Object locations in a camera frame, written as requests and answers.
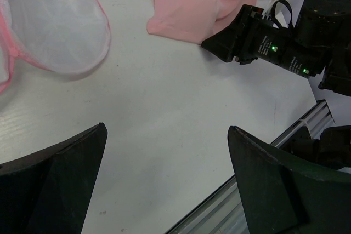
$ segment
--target table surface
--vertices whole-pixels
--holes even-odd
[[[104,122],[109,131],[83,234],[164,233],[233,175],[227,131],[271,142],[314,104],[306,79],[258,60],[225,64],[149,36],[152,0],[100,0],[110,52],[65,77],[18,61],[0,97],[0,163]]]

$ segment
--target white wall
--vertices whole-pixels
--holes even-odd
[[[294,22],[301,9],[304,0],[292,0],[291,6],[294,10]],[[288,19],[289,14],[284,14],[285,18]],[[317,100],[326,99],[331,112],[335,119],[336,125],[351,125],[351,98],[335,94],[328,90],[318,89],[318,85],[322,80],[322,75],[316,76],[309,80],[312,87],[313,93]]]

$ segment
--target white tabletop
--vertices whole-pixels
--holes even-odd
[[[100,0],[105,62],[68,78],[18,61],[0,96],[0,163],[104,122],[104,158],[83,234],[164,233],[233,175],[229,126],[271,142],[314,104],[306,79],[263,60],[225,64],[149,36],[152,0]]]

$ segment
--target metal frame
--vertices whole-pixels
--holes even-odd
[[[271,145],[281,147],[296,131],[307,126],[313,138],[334,124],[325,100],[286,129]],[[249,234],[235,176],[206,198],[166,234]]]

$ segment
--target pink cloth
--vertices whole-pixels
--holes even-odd
[[[256,0],[154,0],[149,34],[200,44],[227,27],[243,4]]]

